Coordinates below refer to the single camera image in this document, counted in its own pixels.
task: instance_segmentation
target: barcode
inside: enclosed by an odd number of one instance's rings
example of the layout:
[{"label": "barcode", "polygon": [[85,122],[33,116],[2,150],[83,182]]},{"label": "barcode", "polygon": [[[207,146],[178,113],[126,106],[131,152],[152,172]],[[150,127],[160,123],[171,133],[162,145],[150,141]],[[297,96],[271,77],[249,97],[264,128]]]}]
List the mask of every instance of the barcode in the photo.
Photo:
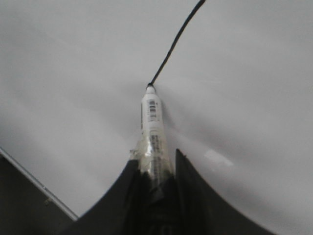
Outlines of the barcode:
[{"label": "barcode", "polygon": [[156,102],[153,99],[148,100],[149,104],[149,120],[155,120],[157,117]]},{"label": "barcode", "polygon": [[155,153],[160,153],[161,149],[160,149],[160,138],[158,135],[150,135],[150,142],[152,145],[152,151]]},{"label": "barcode", "polygon": [[157,181],[157,185],[159,185],[161,179],[161,170],[162,170],[162,159],[160,157],[154,157],[151,161],[151,169],[153,172],[154,180]]}]

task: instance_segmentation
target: white backdrop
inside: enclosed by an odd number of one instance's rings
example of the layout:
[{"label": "white backdrop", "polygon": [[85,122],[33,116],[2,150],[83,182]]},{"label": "white backdrop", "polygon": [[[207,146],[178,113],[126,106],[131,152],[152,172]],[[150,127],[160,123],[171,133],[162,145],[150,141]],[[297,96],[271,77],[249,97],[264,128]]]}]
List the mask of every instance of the white backdrop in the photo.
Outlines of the white backdrop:
[{"label": "white backdrop", "polygon": [[[197,1],[0,0],[0,146],[75,214],[112,185]],[[313,234],[313,1],[208,0],[156,82],[175,148],[246,216]]]}]

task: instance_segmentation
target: metal edge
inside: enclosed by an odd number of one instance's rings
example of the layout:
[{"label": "metal edge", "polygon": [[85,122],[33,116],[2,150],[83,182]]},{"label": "metal edge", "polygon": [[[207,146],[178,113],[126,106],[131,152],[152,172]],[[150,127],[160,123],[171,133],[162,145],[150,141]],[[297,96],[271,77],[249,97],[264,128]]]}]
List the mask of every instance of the metal edge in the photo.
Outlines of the metal edge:
[{"label": "metal edge", "polygon": [[11,157],[2,147],[0,147],[0,153],[18,170],[22,173],[30,182],[32,182],[43,194],[50,198],[65,214],[67,214],[73,221],[76,221],[79,217],[66,206],[59,198],[57,198],[46,186],[38,181],[31,173],[29,173],[22,165],[20,165],[13,157]]}]

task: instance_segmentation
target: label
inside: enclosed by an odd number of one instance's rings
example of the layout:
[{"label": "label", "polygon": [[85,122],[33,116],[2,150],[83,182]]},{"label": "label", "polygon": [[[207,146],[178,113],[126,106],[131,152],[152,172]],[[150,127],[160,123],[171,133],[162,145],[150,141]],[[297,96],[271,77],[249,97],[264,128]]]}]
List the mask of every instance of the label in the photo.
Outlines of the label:
[{"label": "label", "polygon": [[148,99],[148,121],[157,121],[157,103],[154,99]]}]

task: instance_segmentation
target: white marker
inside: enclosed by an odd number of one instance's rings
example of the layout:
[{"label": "white marker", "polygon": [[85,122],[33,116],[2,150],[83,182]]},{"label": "white marker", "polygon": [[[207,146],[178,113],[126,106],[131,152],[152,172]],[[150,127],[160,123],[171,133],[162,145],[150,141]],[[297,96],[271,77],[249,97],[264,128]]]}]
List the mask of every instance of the white marker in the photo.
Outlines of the white marker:
[{"label": "white marker", "polygon": [[139,160],[142,173],[147,172],[158,186],[173,175],[169,160],[162,104],[153,86],[148,86],[141,100],[141,139],[136,149],[131,150],[131,159]]}]

